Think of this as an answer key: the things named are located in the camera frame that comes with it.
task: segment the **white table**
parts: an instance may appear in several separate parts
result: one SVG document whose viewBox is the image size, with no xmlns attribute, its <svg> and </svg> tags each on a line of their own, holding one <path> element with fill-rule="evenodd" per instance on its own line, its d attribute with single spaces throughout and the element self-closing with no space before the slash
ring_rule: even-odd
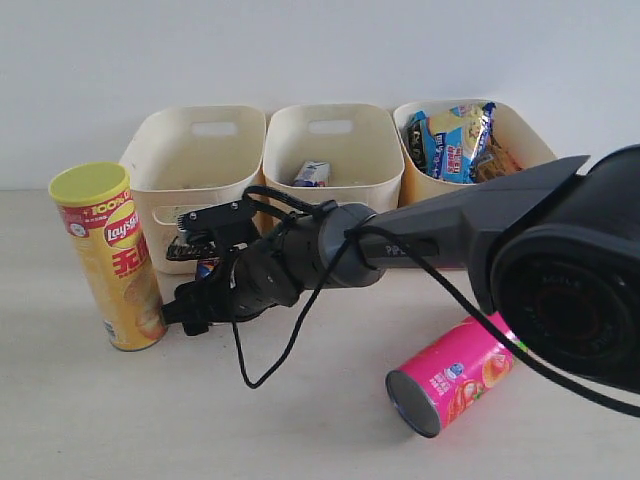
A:
<svg viewBox="0 0 640 480">
<path fill-rule="evenodd" d="M 384 376 L 464 317 L 419 271 L 323 292 L 290 359 L 252 391 L 227 326 L 111 347 L 46 192 L 0 199 L 3 480 L 637 476 L 640 421 L 522 365 L 437 438 L 413 434 Z M 464 272 L 448 276 L 470 295 Z M 165 299 L 184 280 L 162 277 Z M 253 378 L 301 304 L 241 327 Z"/>
</svg>

